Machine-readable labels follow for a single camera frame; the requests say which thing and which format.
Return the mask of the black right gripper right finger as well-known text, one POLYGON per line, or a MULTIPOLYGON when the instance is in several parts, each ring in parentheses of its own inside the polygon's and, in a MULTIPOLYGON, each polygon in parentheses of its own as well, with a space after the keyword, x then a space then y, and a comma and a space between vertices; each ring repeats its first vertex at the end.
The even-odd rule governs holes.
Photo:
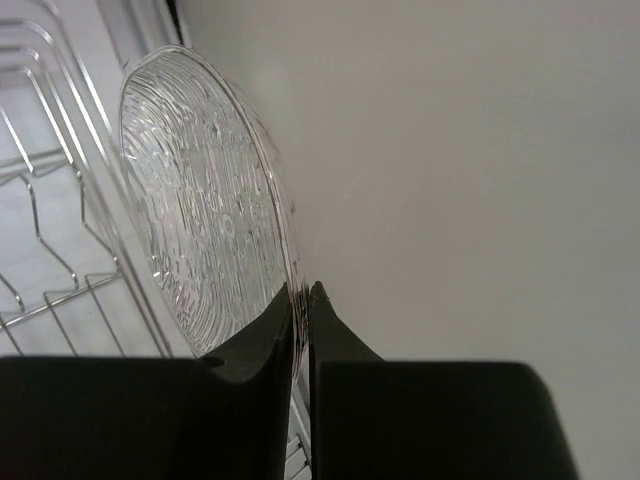
POLYGON ((553 398, 529 365, 387 361, 336 314, 309 310, 316 479, 575 479, 553 398))

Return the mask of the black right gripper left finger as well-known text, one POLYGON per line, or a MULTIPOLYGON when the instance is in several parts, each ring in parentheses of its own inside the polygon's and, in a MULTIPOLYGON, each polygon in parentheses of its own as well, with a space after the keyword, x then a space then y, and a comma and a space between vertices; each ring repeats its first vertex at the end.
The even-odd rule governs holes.
POLYGON ((198 359, 5 357, 5 479, 280 479, 293 366, 287 290, 198 359))

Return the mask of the clear textured glass plate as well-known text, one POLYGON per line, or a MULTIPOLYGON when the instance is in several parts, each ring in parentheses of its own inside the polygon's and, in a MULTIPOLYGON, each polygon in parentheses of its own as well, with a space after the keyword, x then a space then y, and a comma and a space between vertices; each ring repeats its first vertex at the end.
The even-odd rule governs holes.
POLYGON ((128 73, 119 169, 151 270, 197 355, 285 292, 293 371, 308 345, 309 286, 281 155, 243 92, 201 55, 168 45, 128 73))

